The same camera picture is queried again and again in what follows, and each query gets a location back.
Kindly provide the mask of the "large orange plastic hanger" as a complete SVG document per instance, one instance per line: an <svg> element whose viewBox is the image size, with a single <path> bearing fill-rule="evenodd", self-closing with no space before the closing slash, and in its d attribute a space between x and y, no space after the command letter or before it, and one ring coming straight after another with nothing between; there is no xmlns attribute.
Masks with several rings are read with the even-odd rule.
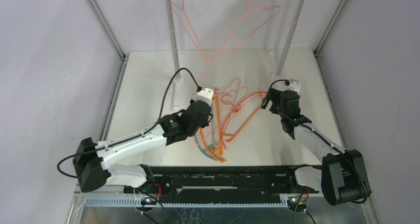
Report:
<svg viewBox="0 0 420 224"><path fill-rule="evenodd" d="M253 92L238 101L236 100L237 95L238 93L225 93L218 99L221 105L229 108L225 118L219 122L219 144L216 150L220 153L227 149L227 144L233 142L257 112L260 111L260 107L257 105L253 106L252 103L264 98L266 92Z"/></svg>

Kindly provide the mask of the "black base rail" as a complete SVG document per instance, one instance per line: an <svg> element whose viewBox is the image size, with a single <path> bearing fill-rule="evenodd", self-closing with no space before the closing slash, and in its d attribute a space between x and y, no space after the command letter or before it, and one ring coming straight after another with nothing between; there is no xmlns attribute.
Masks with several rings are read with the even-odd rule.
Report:
<svg viewBox="0 0 420 224"><path fill-rule="evenodd" d="M292 166L151 167L154 184L142 189L167 204L276 204L281 196L310 194Z"/></svg>

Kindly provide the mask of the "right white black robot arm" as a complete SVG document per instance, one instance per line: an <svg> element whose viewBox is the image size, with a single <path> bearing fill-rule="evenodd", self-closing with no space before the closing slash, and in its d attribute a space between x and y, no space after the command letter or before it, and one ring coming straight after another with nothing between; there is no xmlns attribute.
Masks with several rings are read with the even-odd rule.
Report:
<svg viewBox="0 0 420 224"><path fill-rule="evenodd" d="M371 188L362 154L346 150L322 134L312 121L301 114L300 96L293 90L270 87L261 109L280 117L283 131L304 145L320 162L321 169L304 165L286 178L287 188L300 192L305 186L320 191L326 201L336 206L343 203L362 204L371 195Z"/></svg>

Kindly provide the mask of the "aluminium frame post left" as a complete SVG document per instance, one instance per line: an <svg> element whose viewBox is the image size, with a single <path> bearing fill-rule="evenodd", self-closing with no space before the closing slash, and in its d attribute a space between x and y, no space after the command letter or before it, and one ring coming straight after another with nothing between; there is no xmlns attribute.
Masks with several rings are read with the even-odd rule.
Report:
<svg viewBox="0 0 420 224"><path fill-rule="evenodd" d="M119 59L119 64L117 66L115 80L112 85L112 90L109 98L109 102L106 107L104 118L102 121L101 129L99 132L99 139L105 140L108 138L111 122L117 102L117 97L120 91L120 86L122 83L123 75L126 68L126 53L124 53L117 37L115 36L114 31L111 28L110 23L108 22L105 14L103 13L97 0L85 0L90 10L92 11L95 19L97 20L99 26L104 32L106 38L110 42L110 45L114 49Z"/></svg>

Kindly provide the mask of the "aluminium frame post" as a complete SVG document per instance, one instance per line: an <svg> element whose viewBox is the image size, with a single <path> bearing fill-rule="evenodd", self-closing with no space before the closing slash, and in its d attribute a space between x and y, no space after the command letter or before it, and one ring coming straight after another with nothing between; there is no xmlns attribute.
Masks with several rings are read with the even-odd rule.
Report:
<svg viewBox="0 0 420 224"><path fill-rule="evenodd" d="M112 85L112 90L109 98L109 102L106 107L104 118L102 121L101 129L99 132L99 139L105 140L108 138L111 122L117 102L117 97L120 91L120 86L122 83L123 75L126 68L126 53L124 53L117 37L115 36L114 31L111 28L110 23L108 22L105 14L103 13L97 0L85 0L90 10L92 11L95 19L97 20L99 26L104 32L106 38L110 42L110 45L114 49L119 59L119 64L117 66L115 80Z"/></svg>
<svg viewBox="0 0 420 224"><path fill-rule="evenodd" d="M329 105L330 105L330 108L331 108L331 111L332 111L333 119L334 119L335 125L336 125L337 130L338 130L338 134L339 134L339 137L340 137L340 140L341 140L342 143L344 143L344 135L343 135L343 132L342 132L342 127L341 127L341 124L340 124L339 117L337 115L336 106L334 104L334 100L333 100L333 97L332 97L331 87L330 87L328 79L325 75L325 70L324 70L324 66L323 66L323 63L322 63L321 53L322 53L330 35L332 34L333 30L335 29L336 24L338 23L341 15L343 14L343 11L345 10L348 2L349 2L349 0L340 0L339 1L339 4L337 5L336 9L334 10L333 15L330 18L330 20L327 24L327 27L326 27L326 29L324 30L324 32L321 36L321 39L320 39L319 43L317 44L315 50L313 51L314 58L317 62L319 74L321 76L321 80L323 82L325 92L326 92L326 95L327 95L327 99L328 99L328 102L329 102Z"/></svg>

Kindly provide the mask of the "white hanger rack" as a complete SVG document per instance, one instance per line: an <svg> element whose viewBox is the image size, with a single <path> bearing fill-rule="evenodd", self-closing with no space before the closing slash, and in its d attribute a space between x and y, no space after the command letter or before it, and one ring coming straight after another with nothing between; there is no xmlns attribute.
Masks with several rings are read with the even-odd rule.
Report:
<svg viewBox="0 0 420 224"><path fill-rule="evenodd" d="M301 14L303 5L305 0L298 0L297 6L294 12L294 17L292 19L291 26L289 27L289 31L287 34L286 42L284 44L279 62L276 62L274 60L274 55L270 55L269 63L270 68L272 72L272 76L279 76L281 74L281 71L284 67L290 45L297 27L297 23L299 20L299 16ZM174 16L175 14L172 12L172 5L170 0L165 0L165 8L166 8L166 14L167 14L167 20L168 20L168 26L169 26L169 36L170 36L170 43L171 43L171 51L172 51L172 58L173 58L173 64L174 64L174 70L177 71L180 69L180 62L179 62L179 53L177 48L177 41L176 41L176 33L175 33L175 25L174 25ZM170 85L173 85L172 95L171 95L171 108L177 109L180 106L181 103L181 88L184 83L184 78L181 76L180 73L177 73L175 75L175 78L172 82L170 82Z"/></svg>

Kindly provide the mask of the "aluminium frame post right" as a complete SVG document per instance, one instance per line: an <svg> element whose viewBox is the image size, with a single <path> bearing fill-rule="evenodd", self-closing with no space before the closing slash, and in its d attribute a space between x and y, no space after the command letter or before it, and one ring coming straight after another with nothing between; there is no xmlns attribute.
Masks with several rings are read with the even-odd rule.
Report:
<svg viewBox="0 0 420 224"><path fill-rule="evenodd" d="M327 27L326 27L326 29L324 30L324 32L321 36L321 39L320 39L319 43L317 44L315 50L313 51L314 58L317 62L319 74L321 76L321 80L323 82L325 92L326 92L326 95L327 95L327 99L328 99L328 102L329 102L329 105L330 105L330 108L331 108L331 111L332 111L333 119L334 119L335 125L336 125L337 130L338 130L338 134L339 134L339 137L340 137L340 140L341 140L342 143L344 143L344 135L343 135L343 132L342 132L342 127L341 127L341 124L340 124L339 117L337 115L336 106L334 104L334 100L333 100L333 97L332 97L331 87L330 87L328 79L325 75L325 70L324 70L324 66L323 66L323 63L322 63L321 53L322 53L330 35L332 34L333 30L335 29L336 24L338 23L341 15L343 14L343 11L345 10L348 2L349 2L349 0L340 0L339 1L339 4L337 5L336 9L334 10L333 15L330 18L330 20L327 24Z"/></svg>

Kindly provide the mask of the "orange plastic hanger left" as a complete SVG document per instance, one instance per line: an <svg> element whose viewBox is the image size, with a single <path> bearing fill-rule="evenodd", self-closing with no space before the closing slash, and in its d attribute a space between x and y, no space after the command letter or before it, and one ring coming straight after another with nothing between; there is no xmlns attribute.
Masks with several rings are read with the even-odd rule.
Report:
<svg viewBox="0 0 420 224"><path fill-rule="evenodd" d="M212 112L215 114L215 118L213 118L211 120L209 128L205 128L205 129L201 128L201 129L202 129L203 134L205 136L208 135L210 132L213 132L213 134L210 134L206 138L206 143L207 143L207 145L209 145L209 148L211 150L213 150L214 148L219 150L217 152L213 152L215 155L217 155L217 156L221 155L223 157L225 148L224 148L224 146L222 144L222 141L221 141L221 139L222 139L222 133L221 133L222 122L221 122L221 114L220 114L219 92L220 92L220 89L215 88L214 89L214 96L213 96L213 99L212 99Z"/></svg>

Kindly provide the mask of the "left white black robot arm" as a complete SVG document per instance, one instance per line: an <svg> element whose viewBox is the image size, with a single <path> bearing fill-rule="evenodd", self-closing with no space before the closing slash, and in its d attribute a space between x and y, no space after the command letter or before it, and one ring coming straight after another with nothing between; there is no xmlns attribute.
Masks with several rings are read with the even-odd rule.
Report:
<svg viewBox="0 0 420 224"><path fill-rule="evenodd" d="M165 115L156 127L143 134L97 143L92 138L83 139L72 160L81 192L92 192L106 185L131 186L144 193L152 191L155 180L148 165L129 166L121 162L133 155L193 137L212 117L210 104L197 100L185 110Z"/></svg>

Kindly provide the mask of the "teal plastic hanger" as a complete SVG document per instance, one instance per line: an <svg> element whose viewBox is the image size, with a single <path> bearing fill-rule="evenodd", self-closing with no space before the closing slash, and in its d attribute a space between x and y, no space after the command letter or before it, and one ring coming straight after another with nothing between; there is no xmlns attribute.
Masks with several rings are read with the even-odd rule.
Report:
<svg viewBox="0 0 420 224"><path fill-rule="evenodd" d="M205 136L203 134L202 129L200 128L199 131L194 136L194 141L196 143L194 148L198 148L202 152L202 154L204 154L207 158L209 158L213 161L217 161L217 162L220 162L220 163L226 163L227 162L226 159L224 159L221 155L217 156L213 153L213 152L219 151L218 149L214 148L213 150L211 150L209 148L209 145L207 145L206 138L210 134L213 134L213 132L210 132L208 135Z"/></svg>

